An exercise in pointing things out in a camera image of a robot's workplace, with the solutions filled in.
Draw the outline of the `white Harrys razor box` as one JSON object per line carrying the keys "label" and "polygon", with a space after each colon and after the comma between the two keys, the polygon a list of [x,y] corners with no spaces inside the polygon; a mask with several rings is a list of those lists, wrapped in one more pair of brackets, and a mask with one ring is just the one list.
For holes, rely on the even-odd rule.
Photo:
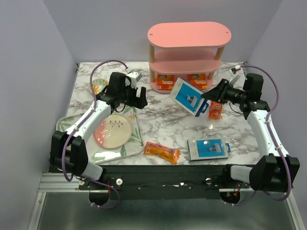
{"label": "white Harrys razor box", "polygon": [[203,94],[203,91],[188,81],[178,78],[169,97],[194,117],[199,117],[200,114],[206,112],[209,106],[208,101],[202,98]]}

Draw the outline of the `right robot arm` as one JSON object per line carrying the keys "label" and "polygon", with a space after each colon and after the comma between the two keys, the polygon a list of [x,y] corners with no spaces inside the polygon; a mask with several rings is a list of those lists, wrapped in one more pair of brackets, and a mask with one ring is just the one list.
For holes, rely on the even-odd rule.
{"label": "right robot arm", "polygon": [[300,163],[298,158],[290,157],[287,150],[283,149],[272,123],[272,109],[266,101],[261,100],[262,87],[263,77],[249,73],[241,90],[222,79],[216,87],[202,95],[202,98],[212,102],[238,104],[252,128],[261,154],[261,159],[254,166],[228,166],[221,175],[221,183],[230,188],[241,181],[255,191],[288,193]]}

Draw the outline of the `orange Gillette box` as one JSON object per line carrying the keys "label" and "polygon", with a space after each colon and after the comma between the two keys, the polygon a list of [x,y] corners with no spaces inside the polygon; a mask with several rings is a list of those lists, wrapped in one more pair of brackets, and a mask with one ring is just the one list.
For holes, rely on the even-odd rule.
{"label": "orange Gillette box", "polygon": [[195,86],[196,88],[200,90],[207,89],[207,79],[206,79],[205,73],[189,74],[188,81],[189,83],[191,83],[193,86]]}
{"label": "orange Gillette box", "polygon": [[172,90],[174,86],[174,75],[157,74],[157,89]]}

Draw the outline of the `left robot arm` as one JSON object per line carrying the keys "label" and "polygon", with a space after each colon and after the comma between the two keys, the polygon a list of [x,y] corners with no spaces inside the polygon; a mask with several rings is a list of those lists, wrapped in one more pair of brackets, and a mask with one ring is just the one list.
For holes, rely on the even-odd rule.
{"label": "left robot arm", "polygon": [[106,185],[103,168],[90,162],[86,142],[99,124],[108,118],[121,104],[143,109],[147,106],[146,88],[137,94],[137,83],[142,78],[139,72],[123,74],[113,72],[109,84],[98,94],[82,117],[65,131],[56,131],[51,138],[50,165],[64,174],[90,179],[95,189]]}

